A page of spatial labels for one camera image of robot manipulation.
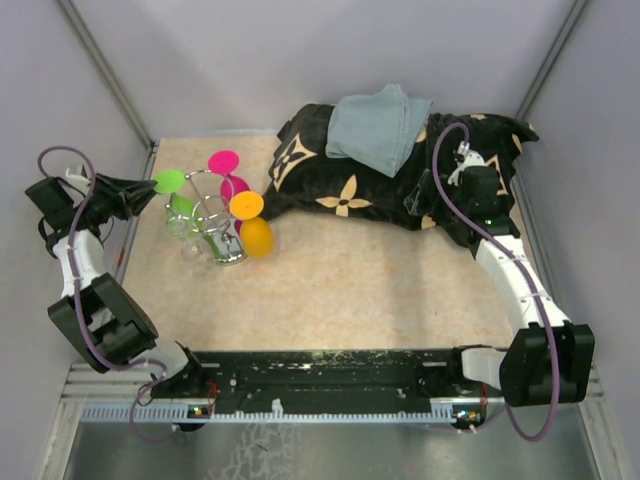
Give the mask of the green wine glass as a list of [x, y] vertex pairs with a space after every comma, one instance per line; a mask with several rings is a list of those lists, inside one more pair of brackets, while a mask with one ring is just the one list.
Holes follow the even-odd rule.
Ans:
[[213, 261], [219, 253], [213, 238], [214, 230], [224, 211], [222, 198], [217, 193], [220, 178], [209, 169], [187, 173], [166, 169], [156, 174], [154, 180], [157, 182], [156, 192], [165, 196], [165, 230], [170, 216], [193, 220], [210, 248], [210, 253], [202, 261]]

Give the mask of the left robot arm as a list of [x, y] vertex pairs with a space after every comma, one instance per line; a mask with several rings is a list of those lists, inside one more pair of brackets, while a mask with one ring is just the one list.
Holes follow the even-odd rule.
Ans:
[[61, 298], [47, 309], [50, 320], [99, 373], [139, 367], [161, 380], [168, 393], [201, 394], [208, 373], [194, 353], [162, 339], [105, 267], [101, 226], [138, 216], [155, 195], [154, 182], [102, 174], [81, 178], [80, 202], [66, 187], [62, 178], [46, 177], [25, 191], [42, 214], [39, 233], [63, 274]]

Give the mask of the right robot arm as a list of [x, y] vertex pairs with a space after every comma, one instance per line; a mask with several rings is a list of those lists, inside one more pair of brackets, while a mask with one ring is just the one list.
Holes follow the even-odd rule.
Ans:
[[[587, 393], [595, 337], [555, 304], [537, 277], [509, 216], [510, 198], [499, 194], [493, 167], [472, 166], [457, 183], [437, 185], [426, 169], [406, 205], [430, 213], [459, 245], [467, 247], [504, 301], [514, 338], [494, 347], [456, 349], [459, 360], [446, 372], [448, 387], [470, 395], [481, 383], [504, 395], [511, 407], [544, 405], [554, 389], [562, 403], [578, 403]], [[450, 188], [453, 198], [442, 197]]]

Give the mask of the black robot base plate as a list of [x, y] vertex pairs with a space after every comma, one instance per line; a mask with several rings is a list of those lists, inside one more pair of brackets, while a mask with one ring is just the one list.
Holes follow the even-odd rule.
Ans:
[[211, 401], [216, 412], [428, 413], [437, 399], [473, 403], [500, 393], [463, 377], [455, 349], [201, 351], [155, 399]]

